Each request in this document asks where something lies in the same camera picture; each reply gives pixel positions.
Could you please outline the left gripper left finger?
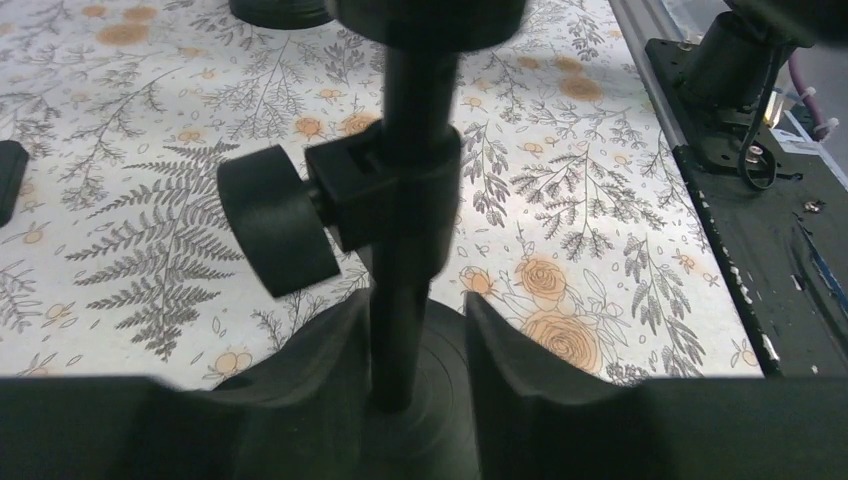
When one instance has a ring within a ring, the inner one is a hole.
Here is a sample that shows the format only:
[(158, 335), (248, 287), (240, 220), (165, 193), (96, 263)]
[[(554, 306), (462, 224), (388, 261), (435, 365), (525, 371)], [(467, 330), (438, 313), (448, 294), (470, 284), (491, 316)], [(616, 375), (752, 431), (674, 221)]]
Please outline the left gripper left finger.
[(365, 292), (212, 390), (132, 376), (1, 383), (5, 479), (346, 479), (370, 385)]

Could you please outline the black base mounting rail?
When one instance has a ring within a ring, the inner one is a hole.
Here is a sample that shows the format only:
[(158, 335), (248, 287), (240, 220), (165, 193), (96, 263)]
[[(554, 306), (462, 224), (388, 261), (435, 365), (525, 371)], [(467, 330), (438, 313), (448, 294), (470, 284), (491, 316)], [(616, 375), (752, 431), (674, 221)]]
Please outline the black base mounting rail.
[(825, 162), (788, 153), (766, 128), (755, 142), (777, 167), (775, 183), (738, 175), (749, 108), (719, 108), (684, 89), (697, 49), (651, 39), (645, 47), (677, 125), (672, 154), (764, 373), (847, 373), (847, 193)]

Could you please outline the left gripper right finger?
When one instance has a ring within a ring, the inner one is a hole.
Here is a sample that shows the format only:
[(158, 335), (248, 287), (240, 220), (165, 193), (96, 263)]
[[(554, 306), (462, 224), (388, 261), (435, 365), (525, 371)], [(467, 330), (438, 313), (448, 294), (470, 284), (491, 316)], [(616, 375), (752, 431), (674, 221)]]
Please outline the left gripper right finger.
[(843, 479), (839, 378), (605, 382), (465, 300), (486, 479)]

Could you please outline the floral table mat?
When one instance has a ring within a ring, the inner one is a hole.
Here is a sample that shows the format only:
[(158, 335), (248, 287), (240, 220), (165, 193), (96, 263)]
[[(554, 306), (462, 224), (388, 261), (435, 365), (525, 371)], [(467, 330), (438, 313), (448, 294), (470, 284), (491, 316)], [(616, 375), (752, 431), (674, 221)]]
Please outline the floral table mat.
[[(235, 19), (223, 1), (5, 1), (1, 136), (29, 152), (1, 230), (5, 376), (147, 373), (213, 386), (367, 285), (281, 300), (219, 207), (223, 160), (362, 131), (380, 46), (328, 24)], [(464, 58), (460, 210), (434, 299), (484, 296), (617, 383), (757, 376), (652, 103), (605, 1), (535, 1), (511, 43)]]

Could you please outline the black round-base phone stand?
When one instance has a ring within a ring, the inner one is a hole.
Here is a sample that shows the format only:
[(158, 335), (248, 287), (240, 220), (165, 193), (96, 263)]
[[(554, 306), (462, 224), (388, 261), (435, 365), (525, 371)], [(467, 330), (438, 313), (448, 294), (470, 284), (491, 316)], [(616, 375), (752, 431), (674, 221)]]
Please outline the black round-base phone stand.
[(332, 21), (322, 0), (229, 0), (230, 12), (252, 26), (300, 30)]

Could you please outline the black folding phone stand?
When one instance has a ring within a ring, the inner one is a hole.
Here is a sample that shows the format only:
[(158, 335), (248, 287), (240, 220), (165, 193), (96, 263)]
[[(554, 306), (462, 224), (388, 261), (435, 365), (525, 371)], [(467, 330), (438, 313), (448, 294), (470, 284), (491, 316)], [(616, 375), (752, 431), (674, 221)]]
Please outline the black folding phone stand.
[(17, 141), (1, 142), (1, 226), (9, 223), (24, 180), (29, 153)]

